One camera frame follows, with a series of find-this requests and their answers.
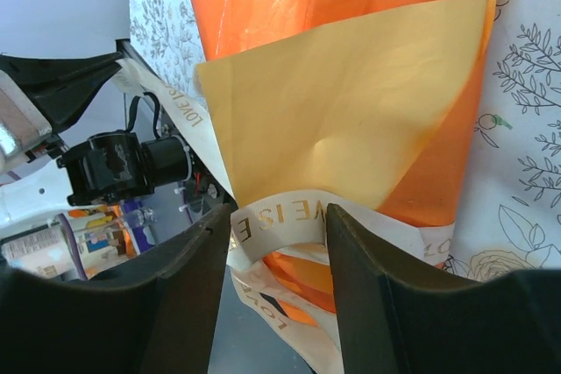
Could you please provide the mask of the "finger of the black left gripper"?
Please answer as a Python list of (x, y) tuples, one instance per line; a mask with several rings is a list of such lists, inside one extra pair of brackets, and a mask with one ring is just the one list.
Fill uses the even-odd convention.
[(61, 133), (76, 124), (103, 84), (120, 69), (120, 52), (85, 59), (31, 59), (1, 56), (1, 70)]

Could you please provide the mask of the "cream printed ribbon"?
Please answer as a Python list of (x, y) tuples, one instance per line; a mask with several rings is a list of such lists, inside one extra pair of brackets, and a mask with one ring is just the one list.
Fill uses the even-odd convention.
[[(119, 60), (117, 82), (133, 93), (155, 94), (191, 150), (218, 184), (232, 191), (209, 112), (133, 59)], [(307, 263), (329, 266), (325, 248), (325, 212), (338, 204), (351, 216), (396, 247), (430, 265), (442, 263), (453, 225), (415, 228), (389, 216), (319, 190), (275, 194), (231, 215), (227, 264), (238, 297), (317, 373), (344, 370), (337, 317), (290, 291), (277, 281), (262, 259), (274, 251)]]

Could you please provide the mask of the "orange paper bouquet wrap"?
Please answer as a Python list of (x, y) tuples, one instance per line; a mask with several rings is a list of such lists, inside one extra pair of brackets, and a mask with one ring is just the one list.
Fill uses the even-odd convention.
[[(453, 225), (496, 0), (191, 0), (238, 207), (319, 190), (415, 228)], [(336, 315), (330, 266), (264, 256)]]

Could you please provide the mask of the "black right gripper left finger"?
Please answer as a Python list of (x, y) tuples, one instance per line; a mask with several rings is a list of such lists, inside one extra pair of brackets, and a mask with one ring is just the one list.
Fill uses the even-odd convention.
[(140, 256), (82, 281), (1, 270), (4, 373), (204, 373), (231, 233), (220, 205)]

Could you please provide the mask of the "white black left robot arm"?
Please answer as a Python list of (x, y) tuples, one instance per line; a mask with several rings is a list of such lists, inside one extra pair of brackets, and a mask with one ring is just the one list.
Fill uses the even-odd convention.
[(37, 172), (1, 187), (3, 237), (74, 208), (115, 205), (189, 178), (185, 141), (156, 134), (140, 142), (133, 131), (141, 98), (150, 98), (160, 113), (156, 90), (146, 83), (131, 101), (125, 129), (95, 134), (74, 147), (60, 138), (119, 72), (136, 76), (145, 69), (121, 53), (85, 59), (2, 56), (1, 172), (50, 158)]

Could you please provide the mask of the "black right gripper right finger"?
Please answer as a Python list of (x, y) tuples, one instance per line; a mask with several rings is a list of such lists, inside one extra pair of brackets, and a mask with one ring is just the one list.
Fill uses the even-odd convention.
[(559, 372), (559, 271), (478, 283), (413, 257), (336, 204), (326, 223), (345, 372)]

